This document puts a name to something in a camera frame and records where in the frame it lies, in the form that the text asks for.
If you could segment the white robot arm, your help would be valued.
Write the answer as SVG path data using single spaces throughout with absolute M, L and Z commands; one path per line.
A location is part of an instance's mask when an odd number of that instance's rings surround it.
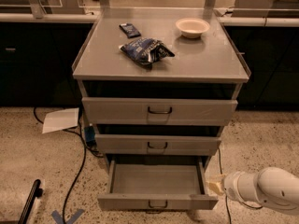
M 285 215 L 299 215 L 299 178 L 277 167 L 257 173 L 236 171 L 213 176 L 207 186 L 239 203 L 253 202 Z

